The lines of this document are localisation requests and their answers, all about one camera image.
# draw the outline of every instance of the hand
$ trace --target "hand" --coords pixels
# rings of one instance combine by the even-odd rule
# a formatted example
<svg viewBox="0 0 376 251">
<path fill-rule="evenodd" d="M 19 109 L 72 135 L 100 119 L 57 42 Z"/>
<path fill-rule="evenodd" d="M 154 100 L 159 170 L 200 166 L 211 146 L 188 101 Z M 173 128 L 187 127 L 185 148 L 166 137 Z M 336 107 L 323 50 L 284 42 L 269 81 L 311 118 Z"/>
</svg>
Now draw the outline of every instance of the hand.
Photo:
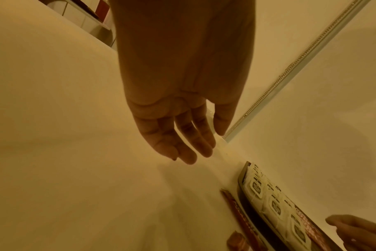
<svg viewBox="0 0 376 251">
<path fill-rule="evenodd" d="M 138 130 L 160 154 L 195 163 L 232 121 L 252 59 L 254 0 L 112 0 L 125 96 Z"/>
<path fill-rule="evenodd" d="M 346 250 L 376 251 L 376 223 L 352 215 L 333 215 L 326 222 L 337 227 Z"/>
</svg>

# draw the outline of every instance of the palm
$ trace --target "palm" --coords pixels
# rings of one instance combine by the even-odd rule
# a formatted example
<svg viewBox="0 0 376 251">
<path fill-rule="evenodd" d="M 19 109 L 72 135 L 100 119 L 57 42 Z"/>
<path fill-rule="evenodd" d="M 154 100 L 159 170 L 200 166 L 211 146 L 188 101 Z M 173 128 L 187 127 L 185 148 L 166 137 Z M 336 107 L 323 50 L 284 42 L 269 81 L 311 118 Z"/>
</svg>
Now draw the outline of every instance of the palm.
<svg viewBox="0 0 376 251">
<path fill-rule="evenodd" d="M 160 154 L 192 164 L 196 154 L 175 122 L 211 156 L 206 99 L 223 135 L 251 63 L 254 0 L 114 0 L 112 8 L 125 95 L 142 136 Z"/>
</svg>

